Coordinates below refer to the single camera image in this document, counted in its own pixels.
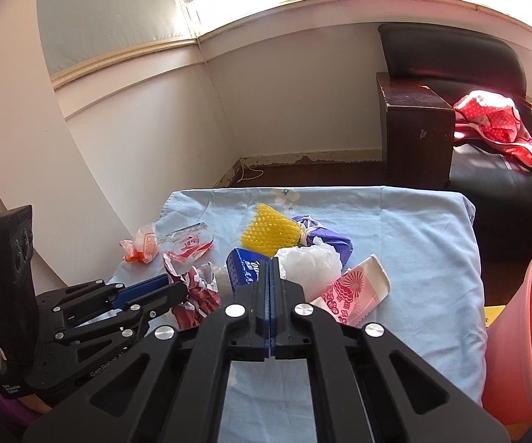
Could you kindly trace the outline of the person's left hand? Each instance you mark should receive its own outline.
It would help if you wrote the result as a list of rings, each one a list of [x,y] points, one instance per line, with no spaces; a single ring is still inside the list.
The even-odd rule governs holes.
[[[52,410],[35,394],[14,399],[0,398],[0,403],[7,414],[18,419],[35,419]]]

